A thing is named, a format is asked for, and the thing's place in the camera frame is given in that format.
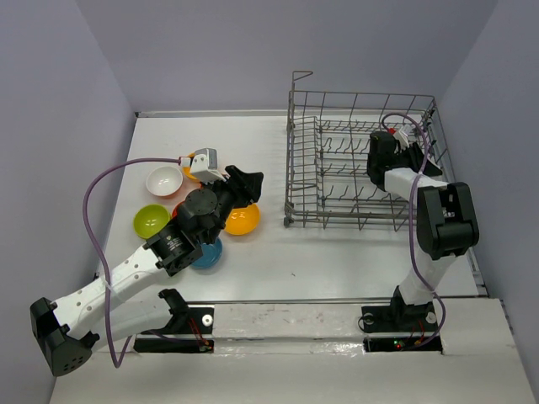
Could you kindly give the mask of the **small yellow bowl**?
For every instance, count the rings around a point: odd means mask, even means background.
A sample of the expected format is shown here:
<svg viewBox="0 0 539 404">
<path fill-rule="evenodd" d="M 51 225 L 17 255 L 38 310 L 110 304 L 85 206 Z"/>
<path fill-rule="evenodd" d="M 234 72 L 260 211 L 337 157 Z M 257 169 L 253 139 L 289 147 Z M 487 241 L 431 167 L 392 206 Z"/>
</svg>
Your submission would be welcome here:
<svg viewBox="0 0 539 404">
<path fill-rule="evenodd" d="M 181 162 L 179 165 L 182 168 L 183 174 L 186 178 L 194 182 L 199 182 L 199 179 L 191 172 L 191 166 L 194 158 L 195 154 L 193 152 L 190 153 L 188 156 L 183 156 L 180 158 Z"/>
</svg>

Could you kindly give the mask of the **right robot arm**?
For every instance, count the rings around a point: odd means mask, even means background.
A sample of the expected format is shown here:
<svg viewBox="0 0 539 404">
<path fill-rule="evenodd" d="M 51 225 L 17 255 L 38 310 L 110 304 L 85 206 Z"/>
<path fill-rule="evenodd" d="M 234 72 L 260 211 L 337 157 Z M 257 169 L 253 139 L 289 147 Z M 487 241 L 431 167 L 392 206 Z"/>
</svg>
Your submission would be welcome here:
<svg viewBox="0 0 539 404">
<path fill-rule="evenodd" d="M 412 268 L 386 306 L 362 310 L 367 333 L 406 332 L 434 314 L 438 284 L 454 261 L 478 243 L 479 229 L 466 183 L 440 180 L 441 169 L 391 131 L 370 134 L 367 174 L 379 189 L 408 202 Z"/>
</svg>

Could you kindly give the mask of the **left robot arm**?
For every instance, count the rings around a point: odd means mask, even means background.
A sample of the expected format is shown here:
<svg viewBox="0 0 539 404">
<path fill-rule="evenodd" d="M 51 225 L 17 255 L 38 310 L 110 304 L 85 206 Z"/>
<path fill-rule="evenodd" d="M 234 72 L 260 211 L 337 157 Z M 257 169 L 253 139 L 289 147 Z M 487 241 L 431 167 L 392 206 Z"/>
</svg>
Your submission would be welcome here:
<svg viewBox="0 0 539 404">
<path fill-rule="evenodd" d="M 55 377 L 82 366 L 99 343 L 114 342 L 110 316 L 116 307 L 202 258 L 203 247 L 217 241 L 232 211 L 259 201 L 262 172 L 245 173 L 234 165 L 225 172 L 191 191 L 162 230 L 117 267 L 105 266 L 102 278 L 70 295 L 31 304 L 31 330 Z"/>
</svg>

